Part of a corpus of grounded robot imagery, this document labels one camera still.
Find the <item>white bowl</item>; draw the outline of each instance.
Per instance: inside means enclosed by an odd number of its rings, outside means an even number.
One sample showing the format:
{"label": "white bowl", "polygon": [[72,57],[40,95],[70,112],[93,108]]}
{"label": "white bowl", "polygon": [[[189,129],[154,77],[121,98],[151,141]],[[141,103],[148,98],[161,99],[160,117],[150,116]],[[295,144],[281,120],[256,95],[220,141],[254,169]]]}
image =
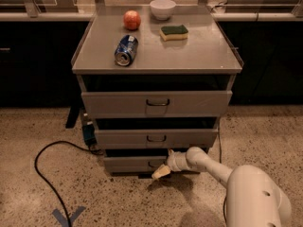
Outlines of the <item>white bowl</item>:
{"label": "white bowl", "polygon": [[158,20],[167,20],[173,13],[176,3],[171,0],[153,0],[150,2],[151,13]]}

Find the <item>soda can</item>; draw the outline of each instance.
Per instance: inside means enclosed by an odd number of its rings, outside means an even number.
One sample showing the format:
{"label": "soda can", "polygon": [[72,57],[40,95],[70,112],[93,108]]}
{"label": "soda can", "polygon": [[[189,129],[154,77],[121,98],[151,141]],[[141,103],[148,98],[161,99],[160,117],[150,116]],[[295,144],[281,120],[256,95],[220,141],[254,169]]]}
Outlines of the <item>soda can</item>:
{"label": "soda can", "polygon": [[133,35],[125,35],[115,51],[115,61],[120,66],[128,66],[134,61],[139,42]]}

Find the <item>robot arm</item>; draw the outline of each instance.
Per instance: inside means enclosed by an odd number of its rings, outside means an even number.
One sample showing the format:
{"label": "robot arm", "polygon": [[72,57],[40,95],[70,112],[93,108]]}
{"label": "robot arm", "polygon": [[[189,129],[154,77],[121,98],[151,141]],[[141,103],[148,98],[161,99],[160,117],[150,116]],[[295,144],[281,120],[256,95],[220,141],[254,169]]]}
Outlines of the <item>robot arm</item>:
{"label": "robot arm", "polygon": [[200,148],[169,152],[166,166],[154,179],[171,171],[207,171],[227,191],[227,227],[281,227],[291,216],[292,206],[285,193],[261,169],[238,166],[234,170],[212,160]]}

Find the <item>black cabinet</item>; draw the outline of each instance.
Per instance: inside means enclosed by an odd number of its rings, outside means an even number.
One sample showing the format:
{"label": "black cabinet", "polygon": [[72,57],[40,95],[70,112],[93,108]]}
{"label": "black cabinet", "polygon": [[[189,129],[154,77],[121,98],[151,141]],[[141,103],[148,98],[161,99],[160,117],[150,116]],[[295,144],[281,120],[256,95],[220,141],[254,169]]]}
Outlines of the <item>black cabinet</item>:
{"label": "black cabinet", "polygon": [[303,103],[303,23],[221,22],[244,61],[232,104]]}
{"label": "black cabinet", "polygon": [[71,59],[88,22],[1,22],[0,106],[69,106],[79,86]]}

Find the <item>floor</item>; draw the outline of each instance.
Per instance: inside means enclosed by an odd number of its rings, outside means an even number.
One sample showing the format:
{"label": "floor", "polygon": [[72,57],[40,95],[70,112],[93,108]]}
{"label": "floor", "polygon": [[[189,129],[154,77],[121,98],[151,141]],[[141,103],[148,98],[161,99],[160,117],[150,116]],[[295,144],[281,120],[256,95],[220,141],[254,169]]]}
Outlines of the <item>floor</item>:
{"label": "floor", "polygon": [[[67,108],[0,109],[0,226],[67,226],[63,209],[38,176],[34,160],[49,143],[86,148],[78,120],[66,129]],[[289,196],[285,227],[303,226],[303,107],[230,106],[221,120],[223,163],[266,171]],[[209,151],[219,160],[219,140]],[[225,226],[225,189],[207,173],[154,181],[111,176],[102,156],[66,144],[48,148],[38,168],[57,188],[73,226]]]}

